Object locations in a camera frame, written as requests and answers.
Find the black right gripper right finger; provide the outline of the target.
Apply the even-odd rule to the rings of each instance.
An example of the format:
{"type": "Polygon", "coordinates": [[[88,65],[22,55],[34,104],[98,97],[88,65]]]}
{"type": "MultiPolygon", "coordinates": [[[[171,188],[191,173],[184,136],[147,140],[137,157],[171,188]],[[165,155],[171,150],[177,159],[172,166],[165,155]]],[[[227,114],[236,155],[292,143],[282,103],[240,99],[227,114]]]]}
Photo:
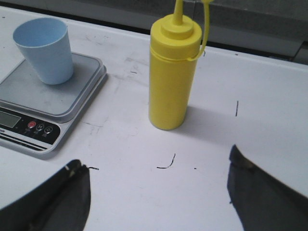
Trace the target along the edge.
{"type": "Polygon", "coordinates": [[[245,231],[306,231],[308,198],[275,179],[232,146],[227,189],[245,231]]]}

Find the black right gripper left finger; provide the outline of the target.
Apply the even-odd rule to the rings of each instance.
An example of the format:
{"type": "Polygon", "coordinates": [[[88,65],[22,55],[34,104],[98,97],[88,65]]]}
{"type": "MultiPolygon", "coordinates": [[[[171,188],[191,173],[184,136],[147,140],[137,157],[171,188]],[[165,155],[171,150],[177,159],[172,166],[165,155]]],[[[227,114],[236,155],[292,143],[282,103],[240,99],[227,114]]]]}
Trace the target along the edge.
{"type": "Polygon", "coordinates": [[[2,231],[82,231],[91,204],[90,170],[72,160],[0,210],[2,231]]]}

